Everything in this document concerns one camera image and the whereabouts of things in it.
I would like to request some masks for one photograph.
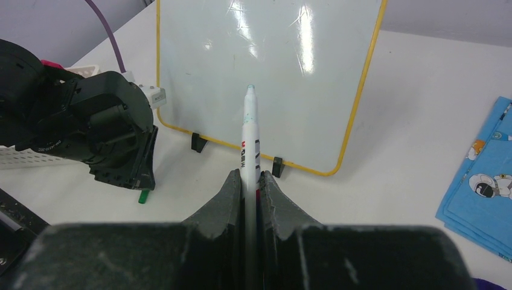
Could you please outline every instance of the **white table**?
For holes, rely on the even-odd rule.
[[[115,33],[127,69],[148,85],[156,83],[155,8]],[[326,178],[285,168],[281,189],[325,224],[444,229],[435,212],[496,97],[512,92],[511,60],[511,48],[381,31],[340,171]],[[118,70],[108,40],[76,63],[89,64]],[[239,159],[211,143],[198,154],[189,135],[160,126],[157,188],[145,205],[137,191],[95,182],[83,164],[3,170],[0,187],[51,224],[181,221],[217,193]],[[474,277],[512,288],[512,265],[445,232]]]

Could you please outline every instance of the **whiteboard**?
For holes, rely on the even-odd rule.
[[[239,148],[256,87],[264,158],[338,170],[386,0],[159,0],[163,125]]]

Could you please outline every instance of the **blue cloth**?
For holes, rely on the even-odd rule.
[[[483,280],[483,279],[474,278],[474,281],[476,284],[476,288],[478,290],[506,290],[505,288],[503,288],[501,286],[498,286],[494,283],[491,283],[491,282]]]
[[[436,218],[512,262],[512,100],[499,97],[455,174]]]

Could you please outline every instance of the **white basket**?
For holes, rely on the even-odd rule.
[[[73,68],[67,68],[67,70],[76,74],[80,74],[83,77],[92,77],[101,72],[100,67],[97,65],[75,66]],[[74,163],[76,163],[76,161],[40,154],[30,149],[18,152],[14,149],[14,147],[6,148],[0,146],[0,169],[13,169],[22,167],[50,166]]]

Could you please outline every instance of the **white marker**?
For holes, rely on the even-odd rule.
[[[242,125],[242,199],[245,200],[245,286],[258,285],[257,203],[260,199],[260,129],[258,100],[253,85],[247,87]]]

